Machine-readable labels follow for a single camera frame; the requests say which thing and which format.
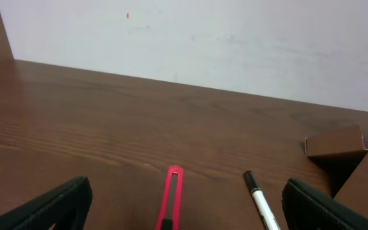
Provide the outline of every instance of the wooden table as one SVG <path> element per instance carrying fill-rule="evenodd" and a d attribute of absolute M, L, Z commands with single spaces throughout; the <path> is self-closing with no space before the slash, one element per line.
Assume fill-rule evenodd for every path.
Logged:
<path fill-rule="evenodd" d="M 368 135 L 368 112 L 9 61 L 0 65 L 0 214 L 86 175 L 85 229 L 153 229 L 167 167 L 179 164 L 181 229 L 264 229 L 246 170 L 287 229 L 290 177 L 329 193 L 303 138 L 353 123 Z"/>

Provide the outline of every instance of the white wall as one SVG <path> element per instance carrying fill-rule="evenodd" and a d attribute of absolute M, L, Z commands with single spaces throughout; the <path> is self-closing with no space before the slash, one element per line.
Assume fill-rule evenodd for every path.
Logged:
<path fill-rule="evenodd" d="M 368 0 L 0 0 L 0 11 L 15 59 L 368 111 Z"/>

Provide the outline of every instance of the red object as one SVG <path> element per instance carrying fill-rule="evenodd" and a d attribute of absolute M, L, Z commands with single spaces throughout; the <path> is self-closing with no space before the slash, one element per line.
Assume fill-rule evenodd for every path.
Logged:
<path fill-rule="evenodd" d="M 155 230 L 160 230 L 162 227 L 162 221 L 165 217 L 167 210 L 167 203 L 170 192 L 171 177 L 173 174 L 177 175 L 177 186 L 176 195 L 174 198 L 174 209 L 172 211 L 172 230 L 178 230 L 180 224 L 180 208 L 181 208 L 181 194 L 183 192 L 183 174 L 184 169 L 178 165 L 170 165 L 167 172 L 167 177 L 165 178 L 164 195 L 161 202 L 160 214 L 158 215 L 157 225 Z"/>

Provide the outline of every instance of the open box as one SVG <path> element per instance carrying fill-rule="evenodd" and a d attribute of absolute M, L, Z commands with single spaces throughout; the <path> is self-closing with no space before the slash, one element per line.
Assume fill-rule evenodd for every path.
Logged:
<path fill-rule="evenodd" d="M 368 148 L 360 127 L 308 137 L 305 151 L 328 173 L 333 198 L 368 218 Z"/>

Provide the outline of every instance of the white marker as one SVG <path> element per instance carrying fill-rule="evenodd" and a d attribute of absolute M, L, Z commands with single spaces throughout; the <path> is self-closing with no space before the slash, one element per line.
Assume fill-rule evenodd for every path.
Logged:
<path fill-rule="evenodd" d="M 261 215 L 262 222 L 264 223 L 267 230 L 280 230 L 278 222 L 276 222 L 275 216 L 273 215 L 268 203 L 266 202 L 265 196 L 263 195 L 261 188 L 259 188 L 254 176 L 251 171 L 247 171 L 243 174 L 243 178 L 247 184 L 248 190 L 254 198 L 256 206 L 258 207 L 259 214 Z"/>

